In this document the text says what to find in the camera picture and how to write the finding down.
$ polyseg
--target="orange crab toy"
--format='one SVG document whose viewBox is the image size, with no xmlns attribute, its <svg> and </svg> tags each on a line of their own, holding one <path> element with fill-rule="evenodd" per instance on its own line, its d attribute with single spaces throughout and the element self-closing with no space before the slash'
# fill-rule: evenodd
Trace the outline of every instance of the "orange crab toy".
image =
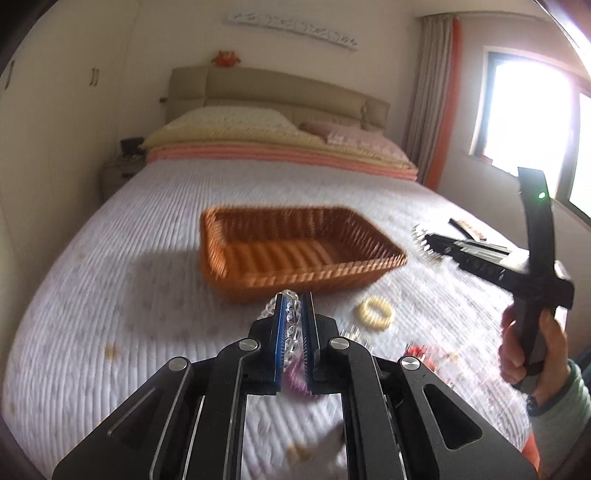
<svg viewBox="0 0 591 480">
<path fill-rule="evenodd" d="M 222 51 L 220 50 L 219 53 L 217 54 L 217 57 L 215 57 L 212 60 L 212 63 L 214 63 L 215 65 L 217 65 L 218 67 L 233 67 L 236 66 L 237 63 L 240 63 L 240 58 L 238 57 L 238 55 L 236 55 L 235 51 Z"/>
</svg>

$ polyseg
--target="hand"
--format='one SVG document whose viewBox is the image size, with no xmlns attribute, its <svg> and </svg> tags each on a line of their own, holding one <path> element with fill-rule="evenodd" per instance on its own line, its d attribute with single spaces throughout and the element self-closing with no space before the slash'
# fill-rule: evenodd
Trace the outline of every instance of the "hand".
<svg viewBox="0 0 591 480">
<path fill-rule="evenodd" d="M 515 385 L 525 377 L 525 354 L 515 333 L 515 308 L 507 307 L 503 312 L 503 343 L 499 348 L 501 359 L 501 377 L 507 383 Z M 568 348 L 566 335 L 549 310 L 543 310 L 540 316 L 540 332 L 547 345 L 544 370 L 532 393 L 539 407 L 554 397 L 566 383 L 570 375 L 567 363 Z"/>
</svg>

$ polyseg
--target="mattress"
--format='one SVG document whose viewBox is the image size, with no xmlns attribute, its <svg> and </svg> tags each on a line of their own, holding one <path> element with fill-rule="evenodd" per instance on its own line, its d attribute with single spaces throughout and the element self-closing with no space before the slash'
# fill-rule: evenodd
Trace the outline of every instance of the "mattress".
<svg viewBox="0 0 591 480">
<path fill-rule="evenodd" d="M 361 290 L 316 296 L 316 311 L 346 329 L 368 294 L 389 299 L 390 328 L 360 327 L 373 353 L 398 359 L 410 342 L 449 352 L 440 376 L 523 447 L 525 402 L 497 361 L 510 295 L 451 261 L 428 263 L 411 231 L 455 217 L 492 242 L 506 239 L 410 181 L 291 163 L 167 160 L 148 165 L 88 221 L 18 329 L 2 415 L 43 474 L 168 359 L 215 356 L 260 314 L 265 302 L 230 304 L 200 273 L 199 217 L 214 205 L 345 205 L 366 216 L 408 252 L 408 264 Z M 346 478 L 338 395 L 249 397 L 246 415 L 244 479 Z"/>
</svg>

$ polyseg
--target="wrist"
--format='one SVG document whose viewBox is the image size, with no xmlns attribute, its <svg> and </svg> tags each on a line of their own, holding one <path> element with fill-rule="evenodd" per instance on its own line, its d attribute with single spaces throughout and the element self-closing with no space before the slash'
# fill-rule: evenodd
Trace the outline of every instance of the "wrist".
<svg viewBox="0 0 591 480">
<path fill-rule="evenodd" d="M 566 381 L 570 376 L 570 365 L 565 362 L 564 367 L 561 368 L 556 375 L 553 375 L 553 380 L 549 385 L 545 385 L 539 390 L 536 389 L 532 393 L 538 408 L 544 407 L 550 400 L 552 400 L 560 390 L 564 387 Z"/>
</svg>

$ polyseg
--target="window frame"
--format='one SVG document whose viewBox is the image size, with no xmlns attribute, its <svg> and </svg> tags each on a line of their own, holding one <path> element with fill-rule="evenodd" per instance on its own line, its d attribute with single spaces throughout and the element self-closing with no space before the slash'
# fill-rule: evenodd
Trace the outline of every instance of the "window frame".
<svg viewBox="0 0 591 480">
<path fill-rule="evenodd" d="M 512 53 L 501 53 L 490 51 L 487 55 L 486 63 L 486 79 L 485 79 L 485 93 L 482 106 L 482 115 L 480 118 L 480 125 L 476 143 L 473 149 L 473 155 L 478 158 L 484 157 L 484 150 L 486 148 L 488 136 L 488 123 L 491 115 L 492 95 L 495 88 L 495 73 L 496 68 L 508 61 L 530 61 L 533 63 L 541 63 L 543 65 L 552 67 L 562 74 L 565 74 L 573 87 L 573 110 L 570 120 L 570 139 L 567 144 L 566 152 L 560 169 L 560 176 L 558 178 L 558 186 L 554 200 L 560 202 L 571 212 L 577 215 L 587 226 L 591 227 L 591 217 L 579 209 L 570 201 L 570 194 L 573 188 L 574 175 L 577 169 L 577 157 L 579 155 L 579 139 L 580 139 L 580 94 L 591 98 L 591 83 L 577 74 L 564 70 L 556 65 L 543 60 L 532 59 L 523 55 L 516 55 Z"/>
</svg>

